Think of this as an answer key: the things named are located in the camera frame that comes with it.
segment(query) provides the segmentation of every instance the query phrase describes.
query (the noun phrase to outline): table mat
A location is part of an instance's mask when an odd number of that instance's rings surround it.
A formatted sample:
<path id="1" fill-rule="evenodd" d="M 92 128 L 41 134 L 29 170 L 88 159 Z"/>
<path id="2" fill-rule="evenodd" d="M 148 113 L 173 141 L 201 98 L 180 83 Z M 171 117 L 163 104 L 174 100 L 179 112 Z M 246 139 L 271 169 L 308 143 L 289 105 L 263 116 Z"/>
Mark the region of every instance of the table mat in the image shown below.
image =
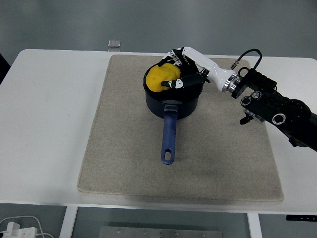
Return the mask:
<path id="1" fill-rule="evenodd" d="M 78 190 L 118 199 L 227 204 L 278 202 L 283 192 L 264 124 L 205 83 L 195 111 L 177 121 L 172 165 L 160 160 L 163 119 L 145 102 L 143 75 L 161 57 L 111 57 L 92 125 Z M 234 59 L 213 59 L 230 68 Z M 242 60 L 239 68 L 248 66 Z"/>

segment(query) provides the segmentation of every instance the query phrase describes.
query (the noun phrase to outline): yellow object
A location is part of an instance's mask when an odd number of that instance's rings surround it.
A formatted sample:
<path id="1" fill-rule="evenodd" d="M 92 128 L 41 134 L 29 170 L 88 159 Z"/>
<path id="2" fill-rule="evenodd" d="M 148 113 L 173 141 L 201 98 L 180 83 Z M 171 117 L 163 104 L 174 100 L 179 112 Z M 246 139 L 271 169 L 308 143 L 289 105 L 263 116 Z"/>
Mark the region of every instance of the yellow object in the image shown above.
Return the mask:
<path id="1" fill-rule="evenodd" d="M 171 63 L 165 63 L 161 67 L 155 65 L 151 68 L 145 79 L 145 83 L 151 91 L 158 93 L 170 89 L 169 87 L 162 86 L 161 82 L 176 80 L 179 77 L 180 69 Z"/>

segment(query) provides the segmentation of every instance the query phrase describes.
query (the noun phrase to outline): screw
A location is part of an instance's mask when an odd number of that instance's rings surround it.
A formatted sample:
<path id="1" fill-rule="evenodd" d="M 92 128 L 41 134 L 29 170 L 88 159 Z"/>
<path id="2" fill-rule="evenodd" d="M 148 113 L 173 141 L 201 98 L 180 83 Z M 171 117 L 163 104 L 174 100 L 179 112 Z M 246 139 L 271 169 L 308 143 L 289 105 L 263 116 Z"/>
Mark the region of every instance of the screw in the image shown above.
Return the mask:
<path id="1" fill-rule="evenodd" d="M 257 98 L 259 98 L 260 96 L 261 96 L 260 92 L 254 92 L 254 93 L 252 94 L 252 97 L 253 97 L 254 99 L 257 99 Z"/>

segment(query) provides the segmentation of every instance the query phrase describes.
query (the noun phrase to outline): saucepan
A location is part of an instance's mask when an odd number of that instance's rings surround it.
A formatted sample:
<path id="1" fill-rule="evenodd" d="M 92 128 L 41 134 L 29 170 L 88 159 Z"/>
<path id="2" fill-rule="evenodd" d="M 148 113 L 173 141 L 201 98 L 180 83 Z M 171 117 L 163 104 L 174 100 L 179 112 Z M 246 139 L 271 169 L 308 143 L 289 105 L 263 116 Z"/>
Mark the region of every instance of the saucepan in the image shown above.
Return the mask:
<path id="1" fill-rule="evenodd" d="M 143 77 L 145 99 L 150 111 L 164 119 L 161 161 L 170 165 L 175 159 L 177 120 L 189 116 L 195 110 L 204 85 L 198 84 L 186 88 L 171 88 L 162 92 L 153 92 L 146 85 L 146 77 L 152 67 Z"/>

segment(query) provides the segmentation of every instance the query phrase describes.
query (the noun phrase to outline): power strip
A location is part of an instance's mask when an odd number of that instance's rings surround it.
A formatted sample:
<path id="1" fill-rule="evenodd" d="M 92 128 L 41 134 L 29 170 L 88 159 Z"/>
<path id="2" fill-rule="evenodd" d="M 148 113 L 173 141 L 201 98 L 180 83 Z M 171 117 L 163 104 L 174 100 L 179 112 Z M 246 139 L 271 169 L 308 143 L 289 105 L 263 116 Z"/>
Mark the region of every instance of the power strip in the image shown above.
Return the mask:
<path id="1" fill-rule="evenodd" d="M 3 238 L 35 238 L 38 229 L 35 227 L 22 228 L 14 222 L 9 222 L 6 231 L 3 233 Z"/>

